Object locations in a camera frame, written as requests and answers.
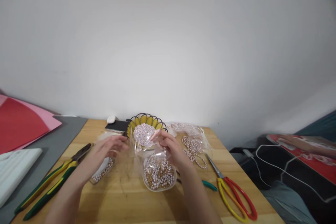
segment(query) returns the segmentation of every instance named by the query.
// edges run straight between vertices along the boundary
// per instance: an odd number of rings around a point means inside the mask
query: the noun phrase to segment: scissors blade
[[[209,157],[208,154],[206,154],[207,158],[209,159],[212,167],[215,169],[215,172],[217,173],[218,177],[220,177],[221,179],[224,178],[224,175],[220,172],[220,170],[218,170],[217,166],[213,163],[213,161],[211,160],[211,158]]]

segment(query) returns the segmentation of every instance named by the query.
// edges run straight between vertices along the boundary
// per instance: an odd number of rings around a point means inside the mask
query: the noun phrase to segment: pink paper
[[[0,106],[5,102],[5,100],[7,99],[7,96],[1,95],[0,94]],[[55,118],[53,118],[53,113],[50,113],[42,108],[36,107],[30,103],[27,102],[23,102],[21,100],[18,99],[14,99],[20,103],[22,103],[23,105],[27,106],[28,108],[30,108],[31,110],[33,110],[36,114],[38,114],[40,116],[40,118],[43,120],[43,122],[46,124],[46,126],[49,128],[49,132],[54,130],[55,128],[57,128],[58,126],[60,126],[62,123],[58,120],[56,120]],[[30,141],[29,143],[26,143],[24,145],[21,145],[20,147],[17,147],[16,149],[14,149],[14,151],[16,150],[20,150],[23,149],[24,147],[30,145],[31,143],[35,142],[36,140],[40,139],[41,137],[43,137],[44,135],[34,139],[33,141]]]

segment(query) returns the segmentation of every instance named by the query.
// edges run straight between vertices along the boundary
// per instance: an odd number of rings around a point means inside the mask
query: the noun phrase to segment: teal fabric
[[[296,132],[295,135],[320,136],[336,142],[336,110]]]
[[[300,195],[284,183],[275,181],[269,190],[261,193],[286,224],[317,224]]]

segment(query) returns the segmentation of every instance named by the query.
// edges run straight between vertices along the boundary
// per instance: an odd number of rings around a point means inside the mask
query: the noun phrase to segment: red and yellow scissors
[[[233,216],[243,222],[243,223],[247,223],[249,220],[248,218],[250,218],[251,220],[256,220],[258,218],[258,214],[257,211],[252,203],[252,201],[250,200],[250,198],[247,196],[247,194],[235,183],[233,182],[231,179],[229,179],[228,177],[224,177],[224,175],[218,170],[218,168],[216,167],[216,165],[213,163],[213,161],[211,160],[211,158],[208,156],[208,154],[206,154],[206,156],[208,157],[210,163],[212,164],[212,167],[215,169],[216,173],[217,173],[217,183],[218,183],[218,190],[222,196],[222,199],[224,201],[224,204],[226,205],[226,207],[228,208],[228,210],[233,214]],[[233,197],[233,195],[230,193],[230,191],[228,190],[228,188],[225,186],[224,181],[229,185],[229,187],[231,188],[234,196],[236,198]],[[251,212],[249,213],[244,204],[242,203],[238,193],[236,192],[236,190],[234,189],[235,186],[238,191],[240,191],[240,193],[244,196],[244,198],[246,199],[246,201],[248,202],[248,205],[251,208]],[[239,208],[239,210],[241,211],[241,213],[243,214],[244,218],[241,218],[238,214],[236,214],[236,212],[231,208],[231,206],[229,205],[228,201],[226,200],[225,196],[224,196],[224,191],[227,193],[227,195],[232,199],[232,201],[235,203],[235,205]]]

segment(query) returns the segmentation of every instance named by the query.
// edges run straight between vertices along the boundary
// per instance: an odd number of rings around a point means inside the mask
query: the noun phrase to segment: green-handled tool
[[[179,183],[181,183],[182,184],[182,181],[178,178],[178,179],[176,179]],[[205,180],[202,180],[202,183],[203,183],[203,185],[205,186],[205,187],[208,187],[209,189],[211,189],[212,191],[217,191],[217,187],[215,187],[213,184],[211,184],[210,182],[208,182],[208,181],[205,181]]]
[[[55,183],[55,185],[44,194],[39,201],[30,209],[30,211],[24,216],[23,220],[29,220],[35,214],[37,214],[42,207],[60,190],[62,185],[74,171],[78,165],[78,161],[82,158],[91,148],[91,144],[85,145],[80,149],[71,159],[65,160],[64,163],[45,177],[37,187],[24,199],[24,201],[15,209],[15,214],[23,211],[27,208],[42,192],[43,190],[56,178],[61,172],[65,170],[63,176]]]

